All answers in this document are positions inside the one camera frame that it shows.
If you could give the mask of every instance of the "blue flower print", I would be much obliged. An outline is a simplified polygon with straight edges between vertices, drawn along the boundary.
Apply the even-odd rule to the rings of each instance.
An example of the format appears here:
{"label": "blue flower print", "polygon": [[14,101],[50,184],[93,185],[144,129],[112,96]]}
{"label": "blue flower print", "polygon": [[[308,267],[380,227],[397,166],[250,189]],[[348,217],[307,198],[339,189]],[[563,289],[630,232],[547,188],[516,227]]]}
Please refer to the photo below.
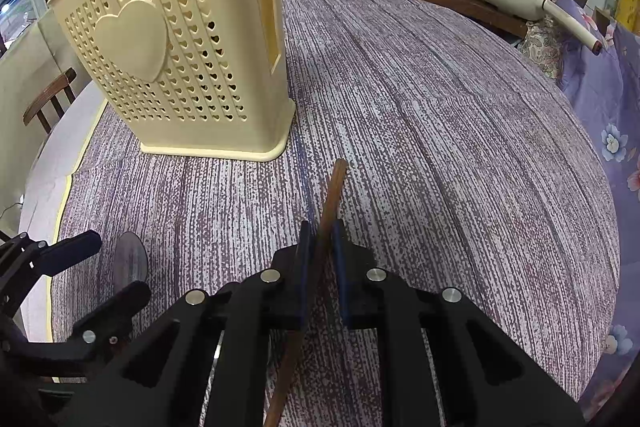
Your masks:
{"label": "blue flower print", "polygon": [[602,131],[602,144],[604,147],[602,148],[602,155],[606,161],[610,162],[611,160],[615,160],[620,163],[626,156],[626,141],[629,139],[628,135],[620,134],[618,128],[612,123],[608,124],[607,127]]}
{"label": "blue flower print", "polygon": [[604,352],[608,355],[626,355],[634,347],[632,340],[626,336],[626,328],[616,324],[610,330],[605,341]]}

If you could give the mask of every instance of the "chopstick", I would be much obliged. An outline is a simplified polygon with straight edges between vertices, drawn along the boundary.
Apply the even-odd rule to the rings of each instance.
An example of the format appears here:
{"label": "chopstick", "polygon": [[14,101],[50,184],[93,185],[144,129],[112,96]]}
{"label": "chopstick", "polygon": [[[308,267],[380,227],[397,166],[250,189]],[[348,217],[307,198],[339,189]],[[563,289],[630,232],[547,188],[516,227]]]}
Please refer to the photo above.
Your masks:
{"label": "chopstick", "polygon": [[331,248],[331,227],[338,214],[340,194],[342,192],[344,179],[347,176],[348,166],[347,161],[342,158],[337,159],[334,163],[334,171],[331,174],[326,199],[324,200],[322,214],[320,216],[320,225],[318,226],[318,233],[316,234],[316,249],[309,269],[306,294],[307,320],[302,330],[289,331],[289,333],[287,333],[287,345],[278,371],[276,388],[273,391],[273,396],[271,396],[269,410],[267,411],[263,427],[277,427],[278,423],[280,423],[282,412],[284,411],[287,394],[289,393],[289,388],[293,380],[293,372],[296,369],[296,362],[302,352],[302,343],[311,316],[311,309],[316,299],[320,278],[322,277],[324,262]]}

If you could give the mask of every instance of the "purple striped tablecloth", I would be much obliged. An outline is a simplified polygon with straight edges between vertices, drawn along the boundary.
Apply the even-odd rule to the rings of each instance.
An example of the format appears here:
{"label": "purple striped tablecloth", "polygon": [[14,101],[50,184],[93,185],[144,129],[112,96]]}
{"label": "purple striped tablecloth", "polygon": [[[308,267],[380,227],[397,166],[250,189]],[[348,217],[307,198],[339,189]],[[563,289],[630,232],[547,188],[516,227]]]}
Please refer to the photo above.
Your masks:
{"label": "purple striped tablecloth", "polygon": [[[300,220],[318,222],[343,156],[340,215],[352,240],[411,285],[465,291],[578,398],[612,317],[618,230],[607,179],[564,96],[449,9],[283,1],[297,104],[286,151],[268,163],[145,155],[108,108],[60,231],[94,229],[104,245],[53,279],[54,338],[111,296],[114,245],[127,230],[150,258],[138,331],[191,288],[213,293],[264,269],[295,243]],[[342,327],[329,273],[281,425],[380,425],[377,371],[375,333]]]}

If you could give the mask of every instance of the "chair backrest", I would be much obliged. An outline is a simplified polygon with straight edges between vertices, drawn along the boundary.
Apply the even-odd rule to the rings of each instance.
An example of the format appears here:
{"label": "chair backrest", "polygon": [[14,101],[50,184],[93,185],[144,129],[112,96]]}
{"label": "chair backrest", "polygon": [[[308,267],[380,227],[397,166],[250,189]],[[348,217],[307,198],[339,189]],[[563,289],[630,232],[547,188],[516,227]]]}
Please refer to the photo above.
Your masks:
{"label": "chair backrest", "polygon": [[44,127],[45,132],[49,134],[51,132],[51,126],[49,125],[47,118],[44,116],[42,108],[47,102],[50,101],[58,116],[62,118],[65,112],[63,111],[56,95],[60,91],[64,90],[69,103],[72,103],[76,99],[76,97],[69,84],[75,77],[76,72],[73,68],[69,68],[59,77],[57,77],[52,83],[50,83],[49,86],[45,87],[45,89],[36,97],[33,102],[31,102],[31,105],[24,112],[24,116],[22,117],[22,121],[24,122],[24,124],[27,125],[31,120],[33,120],[34,116],[37,116],[38,120],[40,120],[40,123]]}

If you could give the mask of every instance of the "heart emblem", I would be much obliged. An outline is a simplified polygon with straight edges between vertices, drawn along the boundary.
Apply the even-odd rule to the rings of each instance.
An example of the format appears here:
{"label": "heart emblem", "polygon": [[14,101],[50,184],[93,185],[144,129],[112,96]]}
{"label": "heart emblem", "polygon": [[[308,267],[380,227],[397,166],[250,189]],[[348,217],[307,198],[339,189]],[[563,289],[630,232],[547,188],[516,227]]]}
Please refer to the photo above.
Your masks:
{"label": "heart emblem", "polygon": [[153,82],[166,55],[166,22],[147,0],[131,0],[118,15],[105,15],[95,23],[94,38],[104,57],[132,76]]}

